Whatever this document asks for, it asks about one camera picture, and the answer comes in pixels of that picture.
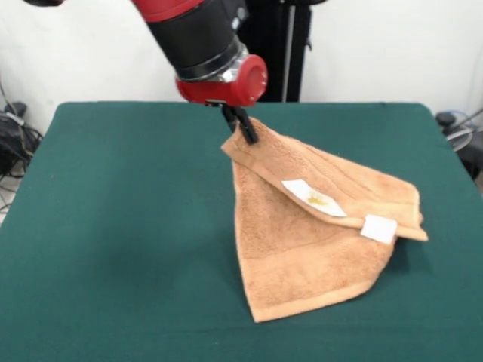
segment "towel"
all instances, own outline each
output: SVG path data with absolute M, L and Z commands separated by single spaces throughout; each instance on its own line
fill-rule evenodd
M 360 296 L 397 237 L 428 240 L 415 186 L 251 121 L 259 142 L 249 146 L 237 127 L 222 150 L 232 159 L 236 248 L 255 322 Z

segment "yellow stain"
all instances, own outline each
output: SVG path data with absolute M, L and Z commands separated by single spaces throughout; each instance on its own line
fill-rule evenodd
M 324 201 L 319 195 L 315 193 L 311 193 L 307 201 L 309 202 L 309 204 L 316 204 L 321 206 L 328 205 L 328 202 Z

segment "green tablecloth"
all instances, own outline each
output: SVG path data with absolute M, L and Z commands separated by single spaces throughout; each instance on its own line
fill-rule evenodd
M 483 202 L 429 111 L 251 114 L 414 183 L 430 242 L 400 241 L 358 299 L 256 325 L 220 111 L 62 105 L 0 229 L 0 361 L 481 361 Z

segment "paper tag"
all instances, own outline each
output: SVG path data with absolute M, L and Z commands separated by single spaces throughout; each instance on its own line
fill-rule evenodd
M 361 235 L 384 244 L 391 244 L 395 237 L 398 222 L 386 217 L 367 215 Z
M 316 210 L 330 216 L 345 217 L 346 213 L 339 204 L 331 197 L 314 190 L 302 179 L 293 179 L 281 182 L 283 186 L 301 201 Z

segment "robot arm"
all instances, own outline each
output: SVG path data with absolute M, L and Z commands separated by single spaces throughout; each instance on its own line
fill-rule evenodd
M 24 0 L 58 6 L 64 0 Z M 249 54 L 237 30 L 248 18 L 245 0 L 131 0 L 176 73 L 188 101 L 222 106 L 232 130 L 239 124 L 250 144 L 257 135 L 242 107 L 266 90 L 262 58 Z

